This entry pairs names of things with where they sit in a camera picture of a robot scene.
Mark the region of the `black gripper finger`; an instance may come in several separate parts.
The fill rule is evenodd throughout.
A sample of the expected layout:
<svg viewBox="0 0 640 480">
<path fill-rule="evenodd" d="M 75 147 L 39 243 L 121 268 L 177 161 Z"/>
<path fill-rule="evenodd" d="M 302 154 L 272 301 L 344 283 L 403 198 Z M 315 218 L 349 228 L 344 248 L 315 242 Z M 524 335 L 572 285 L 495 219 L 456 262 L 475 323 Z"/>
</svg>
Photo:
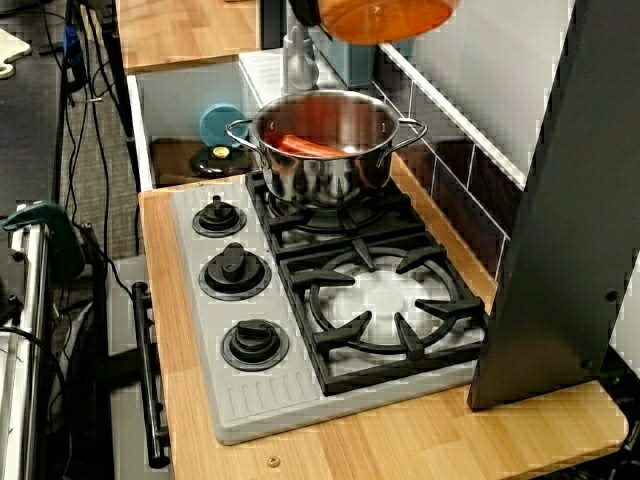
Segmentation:
<svg viewBox="0 0 640 480">
<path fill-rule="evenodd" d="M 319 26 L 322 23 L 318 0 L 289 0 L 296 19 L 304 26 Z"/>
</svg>

